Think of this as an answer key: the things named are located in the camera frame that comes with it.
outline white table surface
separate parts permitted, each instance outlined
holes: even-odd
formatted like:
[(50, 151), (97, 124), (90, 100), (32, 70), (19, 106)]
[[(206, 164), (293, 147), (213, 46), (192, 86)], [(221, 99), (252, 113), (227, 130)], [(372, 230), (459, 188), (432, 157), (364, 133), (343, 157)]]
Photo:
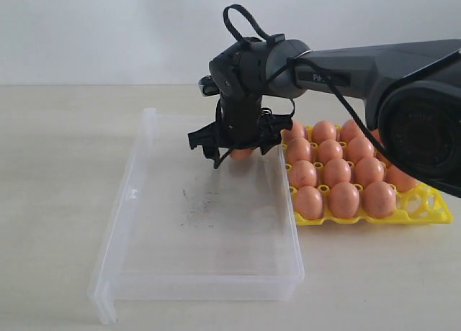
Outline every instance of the white table surface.
[[(0, 330), (460, 328), (461, 200), (451, 196), (451, 225), (298, 228), (305, 280), (289, 302), (116, 301), (119, 323), (100, 325), (86, 289), (140, 112), (212, 118), (215, 102), (195, 86), (0, 88)], [(308, 92), (296, 118), (348, 116)]]

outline egg tray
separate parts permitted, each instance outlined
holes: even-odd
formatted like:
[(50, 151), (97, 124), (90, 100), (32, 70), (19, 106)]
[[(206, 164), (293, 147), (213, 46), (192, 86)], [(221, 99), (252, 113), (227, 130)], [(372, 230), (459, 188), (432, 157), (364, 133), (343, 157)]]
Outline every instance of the egg tray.
[[(313, 127), (308, 125), (305, 126), (306, 131), (308, 133), (308, 140), (310, 141), (313, 151), (314, 157), (316, 157), (316, 150), (317, 144), (311, 142), (312, 139), (312, 129)], [(340, 133), (341, 126), (336, 124), (336, 131)], [(345, 142), (340, 142), (343, 150), (347, 147)], [(285, 142), (282, 143), (283, 150), (285, 152), (287, 145)], [(349, 165), (354, 168), (353, 162), (348, 162)], [(323, 164), (321, 162), (314, 162), (314, 166), (317, 169), (318, 175), (322, 176)], [(290, 164), (285, 164), (285, 168), (288, 171), (291, 169)], [(357, 183), (354, 185), (359, 190), (360, 195), (362, 195), (363, 187)], [(362, 205), (357, 212), (357, 216), (354, 218), (349, 219), (342, 219), (334, 217), (331, 211), (328, 208), (328, 194), (330, 192), (330, 188), (327, 185), (320, 184), (317, 186), (317, 189), (322, 193), (323, 200), (324, 200), (324, 210), (323, 216), (320, 219), (305, 219), (303, 218), (296, 210), (295, 212), (295, 221), (296, 225), (321, 225), (326, 220), (333, 221), (339, 224), (354, 224), (364, 219), (369, 223), (374, 224), (400, 224), (400, 225), (423, 225), (423, 224), (447, 224), (453, 221), (453, 216), (450, 213), (448, 206), (445, 204), (442, 195), (440, 192), (433, 187), (426, 185), (425, 183), (419, 183), (415, 188), (411, 189), (407, 192), (399, 192), (394, 185), (391, 185), (396, 192), (397, 202), (396, 202), (396, 210), (393, 212), (392, 215), (378, 219), (369, 216), (362, 208)], [(290, 194), (291, 197), (294, 198), (297, 193), (295, 187), (290, 186)]]

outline transparent plastic container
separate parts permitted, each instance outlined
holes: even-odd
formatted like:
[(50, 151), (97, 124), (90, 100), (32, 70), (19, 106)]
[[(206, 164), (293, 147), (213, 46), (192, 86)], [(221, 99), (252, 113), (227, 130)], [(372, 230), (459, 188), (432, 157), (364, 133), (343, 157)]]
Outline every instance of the transparent plastic container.
[(187, 133), (205, 117), (143, 112), (88, 294), (114, 300), (286, 300), (304, 279), (282, 146), (217, 170)]

